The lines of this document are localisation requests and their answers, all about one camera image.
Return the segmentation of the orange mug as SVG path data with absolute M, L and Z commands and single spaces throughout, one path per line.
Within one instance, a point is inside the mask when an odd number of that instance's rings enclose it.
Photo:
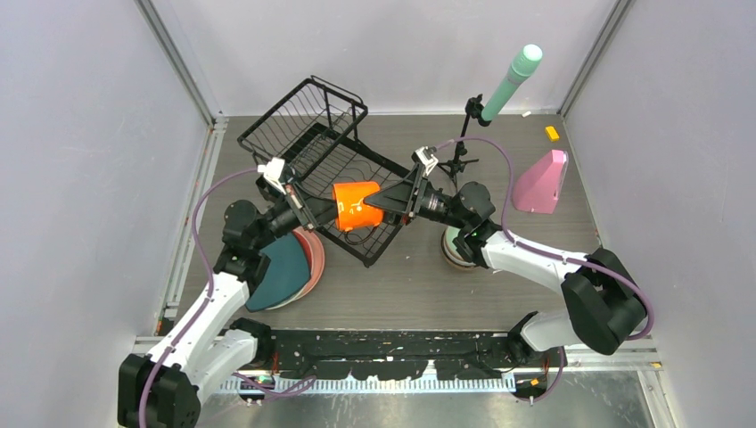
M 379 226 L 383 220 L 383 211 L 366 204 L 365 198 L 380 189 L 380 185 L 374 181 L 334 184 L 332 197 L 337 207 L 337 229 L 350 232 L 363 227 Z

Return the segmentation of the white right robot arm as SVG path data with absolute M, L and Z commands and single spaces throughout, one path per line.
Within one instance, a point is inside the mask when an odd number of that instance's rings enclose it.
M 448 195 L 414 169 L 364 202 L 404 222 L 425 218 L 447 226 L 441 248 L 451 264 L 512 273 L 562 296 L 563 309 L 531 312 L 508 332 L 510 357 L 521 366 L 580 343 L 612 355 L 653 324 L 650 304 L 613 252 L 560 251 L 512 233 L 492 220 L 496 210 L 483 184 L 468 182 Z

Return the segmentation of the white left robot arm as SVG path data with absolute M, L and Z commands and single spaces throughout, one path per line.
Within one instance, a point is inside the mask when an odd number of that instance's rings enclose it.
M 296 183 L 261 212 L 253 202 L 224 213 L 223 249 L 204 264 L 208 282 L 185 315 L 143 355 L 119 367 L 117 422 L 123 427 L 194 427 L 203 405 L 241 366 L 266 367 L 274 355 L 267 326 L 246 319 L 223 328 L 259 288 L 270 266 L 263 249 L 298 227 L 313 229 L 337 217 L 337 203 Z

